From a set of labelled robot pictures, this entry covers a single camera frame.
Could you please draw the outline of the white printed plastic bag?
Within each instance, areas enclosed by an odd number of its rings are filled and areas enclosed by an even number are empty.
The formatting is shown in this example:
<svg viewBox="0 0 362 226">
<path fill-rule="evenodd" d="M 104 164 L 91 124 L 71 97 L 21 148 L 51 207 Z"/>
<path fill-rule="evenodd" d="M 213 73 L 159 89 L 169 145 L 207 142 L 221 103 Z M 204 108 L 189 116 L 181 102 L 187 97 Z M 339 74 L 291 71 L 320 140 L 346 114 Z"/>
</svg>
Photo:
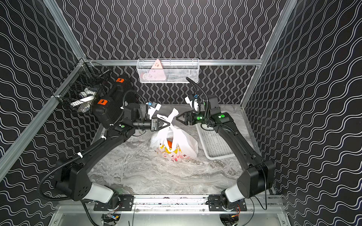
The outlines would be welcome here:
<svg viewBox="0 0 362 226">
<path fill-rule="evenodd" d="M 178 110 L 174 108 L 168 116 L 158 114 L 157 118 L 170 117 L 174 119 L 178 115 Z M 169 148 L 167 140 L 172 141 L 172 149 Z M 197 140 L 173 124 L 172 128 L 167 131 L 159 130 L 151 137 L 150 148 L 172 162 L 196 158 L 199 153 Z"/>
</svg>

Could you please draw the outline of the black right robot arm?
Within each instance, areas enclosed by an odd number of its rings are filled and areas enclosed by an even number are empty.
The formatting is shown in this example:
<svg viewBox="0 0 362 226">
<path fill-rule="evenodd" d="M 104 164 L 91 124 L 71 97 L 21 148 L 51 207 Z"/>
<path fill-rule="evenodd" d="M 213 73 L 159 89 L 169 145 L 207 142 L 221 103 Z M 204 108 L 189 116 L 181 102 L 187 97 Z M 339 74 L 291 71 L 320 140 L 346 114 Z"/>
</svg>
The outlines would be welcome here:
<svg viewBox="0 0 362 226">
<path fill-rule="evenodd" d="M 229 113 L 223 113 L 216 96 L 210 95 L 204 101 L 204 111 L 191 110 L 176 117 L 184 125 L 205 124 L 226 142 L 238 159 L 242 174 L 235 185 L 225 189 L 222 196 L 233 203 L 244 198 L 254 197 L 272 188 L 275 166 L 264 160 L 240 134 Z"/>
</svg>

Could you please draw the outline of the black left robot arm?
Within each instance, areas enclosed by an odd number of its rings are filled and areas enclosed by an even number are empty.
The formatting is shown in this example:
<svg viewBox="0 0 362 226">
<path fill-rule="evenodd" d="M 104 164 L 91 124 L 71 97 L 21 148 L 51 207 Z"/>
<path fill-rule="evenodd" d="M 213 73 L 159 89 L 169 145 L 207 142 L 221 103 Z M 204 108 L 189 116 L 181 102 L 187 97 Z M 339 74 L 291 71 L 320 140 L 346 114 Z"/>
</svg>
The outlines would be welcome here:
<svg viewBox="0 0 362 226">
<path fill-rule="evenodd" d="M 131 138 L 137 130 L 159 131 L 170 123 L 159 118 L 142 116 L 139 104 L 129 104 L 105 134 L 86 150 L 68 160 L 57 162 L 55 187 L 63 200 L 95 201 L 110 205 L 119 203 L 119 193 L 107 186 L 91 182 L 88 173 L 110 151 Z"/>
</svg>

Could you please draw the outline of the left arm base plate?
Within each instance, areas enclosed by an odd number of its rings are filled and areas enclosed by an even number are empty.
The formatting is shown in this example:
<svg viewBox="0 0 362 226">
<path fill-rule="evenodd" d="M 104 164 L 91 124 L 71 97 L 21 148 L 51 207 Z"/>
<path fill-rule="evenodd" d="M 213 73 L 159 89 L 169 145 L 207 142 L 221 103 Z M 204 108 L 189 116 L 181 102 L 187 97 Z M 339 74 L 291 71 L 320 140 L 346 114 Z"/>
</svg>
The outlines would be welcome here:
<svg viewBox="0 0 362 226">
<path fill-rule="evenodd" d="M 133 209 L 133 195 L 119 195 L 108 203 L 95 202 L 94 211 L 131 211 Z"/>
</svg>

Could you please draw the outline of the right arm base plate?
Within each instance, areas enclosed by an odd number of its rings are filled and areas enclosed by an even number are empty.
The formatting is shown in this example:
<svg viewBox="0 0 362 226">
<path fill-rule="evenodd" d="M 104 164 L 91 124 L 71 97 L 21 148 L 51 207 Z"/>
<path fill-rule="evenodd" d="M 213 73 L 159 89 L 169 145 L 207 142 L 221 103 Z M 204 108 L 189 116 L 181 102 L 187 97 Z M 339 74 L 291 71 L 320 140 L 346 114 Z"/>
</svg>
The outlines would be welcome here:
<svg viewBox="0 0 362 226">
<path fill-rule="evenodd" d="M 209 195 L 205 204 L 208 206 L 209 211 L 247 211 L 245 199 L 230 202 L 224 195 Z"/>
</svg>

